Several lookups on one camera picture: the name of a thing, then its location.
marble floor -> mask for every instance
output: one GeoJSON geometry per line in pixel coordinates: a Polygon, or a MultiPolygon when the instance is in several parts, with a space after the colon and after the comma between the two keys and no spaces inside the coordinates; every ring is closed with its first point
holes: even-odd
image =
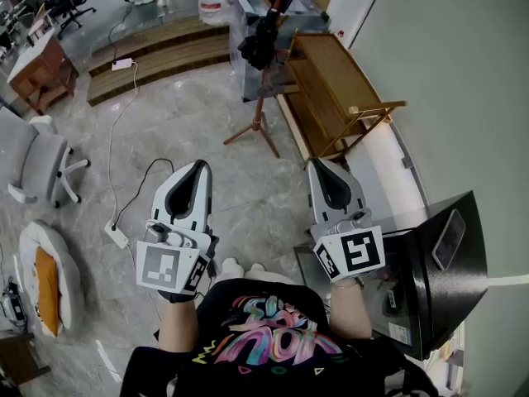
{"type": "MultiPolygon", "coordinates": [[[[149,296],[136,286],[129,252],[120,250],[102,230],[112,216],[107,180],[110,126],[133,92],[91,108],[86,104],[87,91],[88,75],[82,74],[75,96],[49,111],[75,150],[72,160],[92,161],[87,170],[70,176],[82,202],[73,204],[63,196],[59,209],[41,203],[21,206],[0,194],[4,277],[14,273],[12,255],[17,253],[21,230],[40,218],[66,240],[81,272],[86,299],[84,320],[77,330],[57,339],[34,331],[36,353],[51,373],[22,386],[28,396],[118,395],[132,349],[154,346],[152,334],[160,324],[154,306],[160,303],[157,294],[149,296]]],[[[304,241],[303,231],[312,224],[307,176],[276,101],[267,99],[264,110],[281,159],[254,133],[229,146],[222,144],[251,121],[254,107],[241,102],[229,64],[141,87],[116,125],[112,143],[118,207],[135,194],[153,159],[171,159],[175,169],[204,159],[212,168],[209,225],[220,237],[217,261],[234,256],[245,268],[259,261],[301,282],[293,246],[304,241]]],[[[143,236],[155,190],[170,173],[165,162],[157,162],[139,198],[124,212],[119,227],[133,246],[143,236]]]]}

office chair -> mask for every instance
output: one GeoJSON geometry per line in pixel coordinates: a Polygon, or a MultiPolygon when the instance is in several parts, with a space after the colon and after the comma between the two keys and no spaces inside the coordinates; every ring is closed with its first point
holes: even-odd
{"type": "Polygon", "coordinates": [[[20,203],[39,199],[59,202],[54,196],[57,180],[74,203],[81,198],[70,187],[66,175],[90,166],[81,160],[67,166],[73,153],[66,139],[57,134],[49,116],[23,121],[7,108],[0,109],[0,184],[7,185],[9,194],[20,203]]]}
{"type": "Polygon", "coordinates": [[[85,4],[86,1],[87,0],[49,0],[49,2],[46,4],[46,9],[50,10],[49,15],[54,19],[56,17],[59,17],[60,15],[62,15],[63,17],[66,17],[67,15],[69,16],[68,19],[60,25],[60,31],[57,35],[59,40],[62,38],[63,31],[68,27],[70,23],[76,23],[77,26],[80,28],[83,25],[79,23],[77,18],[86,12],[96,12],[96,9],[94,9],[93,7],[89,7],[88,9],[84,9],[82,11],[77,8],[77,6],[85,4]]]}

tripod stand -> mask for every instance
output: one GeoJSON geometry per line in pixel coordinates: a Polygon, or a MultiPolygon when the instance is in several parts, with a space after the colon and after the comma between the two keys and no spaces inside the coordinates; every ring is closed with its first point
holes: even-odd
{"type": "MultiPolygon", "coordinates": [[[[261,87],[265,85],[267,73],[268,73],[268,68],[263,69],[263,75],[261,77],[261,87]]],[[[236,138],[238,138],[239,136],[241,136],[242,134],[244,134],[245,132],[249,130],[256,131],[256,132],[259,131],[261,135],[263,136],[264,140],[266,141],[266,144],[269,145],[270,150],[272,150],[272,152],[274,153],[275,157],[279,158],[279,153],[277,149],[275,148],[274,143],[272,142],[272,140],[270,140],[270,137],[266,134],[266,131],[264,130],[263,125],[261,124],[261,121],[265,115],[265,113],[263,112],[263,102],[264,101],[265,101],[265,98],[261,95],[259,97],[259,100],[257,100],[257,107],[255,108],[255,116],[254,116],[254,120],[252,121],[252,123],[248,127],[242,128],[234,136],[231,136],[227,140],[224,140],[224,142],[222,143],[224,144],[224,146],[227,146],[233,140],[235,140],[236,138]]]]}

white chair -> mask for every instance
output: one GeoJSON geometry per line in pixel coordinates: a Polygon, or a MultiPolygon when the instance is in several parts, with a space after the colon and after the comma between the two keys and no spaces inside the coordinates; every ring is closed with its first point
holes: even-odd
{"type": "MultiPolygon", "coordinates": [[[[66,139],[57,133],[49,116],[23,121],[7,108],[0,109],[0,182],[7,183],[9,194],[20,203],[35,203],[38,199],[51,201],[57,179],[68,196],[79,203],[66,175],[90,166],[81,160],[67,166],[74,151],[66,139]]],[[[53,198],[54,206],[59,202],[53,198]]]]}
{"type": "MultiPolygon", "coordinates": [[[[79,269],[69,254],[63,237],[44,221],[35,220],[20,234],[19,254],[22,266],[24,290],[30,296],[34,308],[39,301],[39,283],[35,272],[36,251],[44,250],[55,260],[59,281],[59,333],[63,328],[72,330],[83,319],[84,296],[81,288],[79,269]]],[[[46,325],[41,323],[42,332],[52,335],[46,325]]]]}

